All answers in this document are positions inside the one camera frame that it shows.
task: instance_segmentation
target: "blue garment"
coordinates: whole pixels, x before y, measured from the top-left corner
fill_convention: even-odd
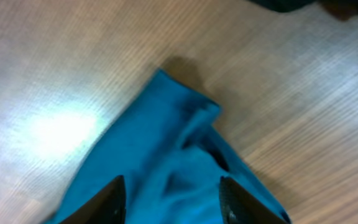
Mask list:
[[[55,216],[59,223],[117,175],[126,223],[222,223],[218,184],[230,176],[283,219],[287,214],[212,128],[219,106],[158,70],[95,145]]]

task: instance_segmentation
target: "blue cloth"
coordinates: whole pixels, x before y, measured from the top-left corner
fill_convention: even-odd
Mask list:
[[[126,223],[222,223],[218,184],[231,176],[279,217],[284,208],[212,128],[219,106],[158,70],[95,145],[48,223],[59,223],[117,175]]]

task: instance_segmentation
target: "brown object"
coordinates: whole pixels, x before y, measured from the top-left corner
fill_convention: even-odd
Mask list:
[[[0,0],[0,223],[56,209],[175,56],[171,72],[196,65],[219,132],[294,223],[358,223],[358,18],[235,0]]]

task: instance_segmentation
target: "teal fabric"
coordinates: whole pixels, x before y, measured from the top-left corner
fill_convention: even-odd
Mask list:
[[[158,70],[95,145],[47,223],[59,223],[117,175],[126,223],[222,223],[218,184],[231,176],[284,220],[288,215],[211,124],[219,106]]]

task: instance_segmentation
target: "wood surface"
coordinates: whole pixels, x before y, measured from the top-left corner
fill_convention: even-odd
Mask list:
[[[56,209],[159,66],[295,223],[358,223],[358,18],[240,0],[0,0],[0,223]]]

